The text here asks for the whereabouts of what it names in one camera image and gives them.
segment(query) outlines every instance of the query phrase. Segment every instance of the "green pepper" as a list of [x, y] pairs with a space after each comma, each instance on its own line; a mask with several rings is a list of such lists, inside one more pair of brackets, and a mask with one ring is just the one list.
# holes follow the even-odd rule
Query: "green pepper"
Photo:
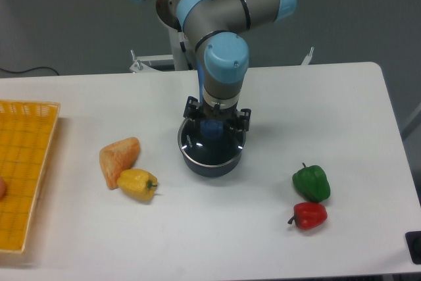
[[310, 202], [319, 203], [329, 198], [330, 186], [323, 169], [316, 165], [307, 167], [305, 163], [303, 166], [292, 176], [298, 193]]

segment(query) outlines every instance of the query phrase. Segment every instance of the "yellow plastic tray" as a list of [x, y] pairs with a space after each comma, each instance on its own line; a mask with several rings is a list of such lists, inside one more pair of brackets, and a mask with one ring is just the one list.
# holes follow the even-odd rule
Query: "yellow plastic tray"
[[22, 253], [60, 104], [0, 100], [0, 251]]

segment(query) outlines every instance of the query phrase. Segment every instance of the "black pot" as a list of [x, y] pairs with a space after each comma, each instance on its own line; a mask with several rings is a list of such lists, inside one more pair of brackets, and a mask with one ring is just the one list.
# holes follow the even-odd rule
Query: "black pot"
[[245, 130], [221, 121], [187, 118], [178, 130], [178, 146], [184, 161], [192, 171], [205, 177], [219, 177], [233, 170], [244, 143]]

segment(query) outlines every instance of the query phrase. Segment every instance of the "red pepper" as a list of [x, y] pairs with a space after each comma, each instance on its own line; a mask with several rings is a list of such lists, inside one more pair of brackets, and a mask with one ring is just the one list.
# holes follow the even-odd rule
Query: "red pepper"
[[294, 216], [288, 221], [302, 230], [310, 230], [322, 224], [328, 218], [328, 213], [323, 205], [312, 202], [303, 202], [294, 206]]

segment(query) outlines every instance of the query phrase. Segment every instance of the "yellow bell pepper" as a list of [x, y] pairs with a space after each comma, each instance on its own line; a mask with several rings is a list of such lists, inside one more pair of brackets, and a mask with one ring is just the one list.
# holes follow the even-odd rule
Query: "yellow bell pepper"
[[153, 198], [158, 186], [157, 177], [142, 169], [128, 169], [117, 179], [118, 186], [124, 193], [142, 201]]

